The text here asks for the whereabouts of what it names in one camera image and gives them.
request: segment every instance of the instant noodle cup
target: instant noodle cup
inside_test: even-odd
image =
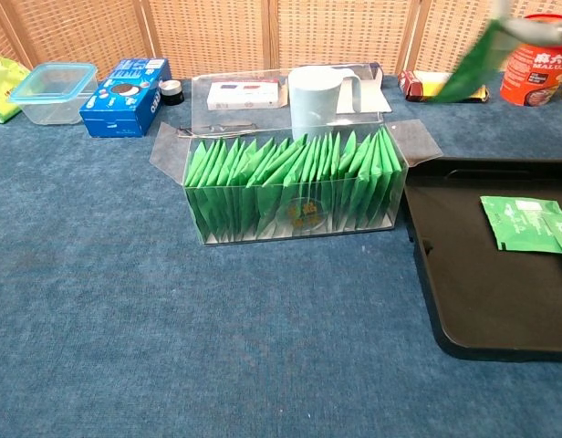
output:
[[[536,14],[526,19],[544,23],[562,21],[560,15]],[[562,46],[520,45],[508,59],[500,95],[516,105],[544,105],[562,83]]]

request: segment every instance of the white cup handle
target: white cup handle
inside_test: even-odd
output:
[[[342,74],[342,79],[352,79],[352,108],[354,112],[362,111],[362,90],[360,88],[360,78],[351,68],[340,68],[338,71]]]

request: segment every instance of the white mug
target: white mug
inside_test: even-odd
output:
[[[318,136],[331,131],[328,124],[336,118],[344,78],[352,80],[352,105],[354,111],[360,112],[360,78],[350,68],[307,66],[291,70],[289,107],[294,139],[303,134]]]

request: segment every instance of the black tray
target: black tray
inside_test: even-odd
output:
[[[440,158],[409,169],[410,237],[435,338],[463,359],[562,360],[562,255],[498,251],[482,195],[562,209],[562,161]]]

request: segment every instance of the small jar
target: small jar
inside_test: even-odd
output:
[[[179,80],[164,80],[160,84],[161,100],[165,105],[178,105],[183,102],[182,83]]]

